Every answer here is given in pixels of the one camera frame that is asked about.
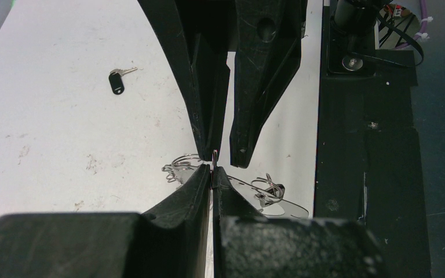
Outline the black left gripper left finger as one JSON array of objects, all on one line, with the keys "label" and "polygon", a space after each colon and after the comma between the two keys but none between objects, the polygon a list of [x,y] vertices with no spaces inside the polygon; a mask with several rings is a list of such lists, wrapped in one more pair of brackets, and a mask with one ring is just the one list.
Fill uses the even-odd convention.
[{"label": "black left gripper left finger", "polygon": [[0,277],[202,277],[211,173],[147,212],[0,217]]}]

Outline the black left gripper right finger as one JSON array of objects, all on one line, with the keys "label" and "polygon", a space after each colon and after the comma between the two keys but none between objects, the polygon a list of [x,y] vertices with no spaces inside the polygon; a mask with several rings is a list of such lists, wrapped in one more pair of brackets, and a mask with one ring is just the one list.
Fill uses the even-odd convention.
[{"label": "black left gripper right finger", "polygon": [[374,236],[333,218],[267,218],[213,176],[215,277],[389,277]]}]

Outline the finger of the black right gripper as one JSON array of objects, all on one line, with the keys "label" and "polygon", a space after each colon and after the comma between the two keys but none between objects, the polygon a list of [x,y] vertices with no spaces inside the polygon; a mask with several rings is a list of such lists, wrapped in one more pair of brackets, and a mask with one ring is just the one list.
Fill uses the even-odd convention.
[{"label": "finger of the black right gripper", "polygon": [[234,119],[231,165],[247,168],[263,125],[301,62],[306,1],[235,1]]},{"label": "finger of the black right gripper", "polygon": [[210,161],[223,135],[230,69],[229,16],[233,1],[139,2],[183,97],[196,149]]}]

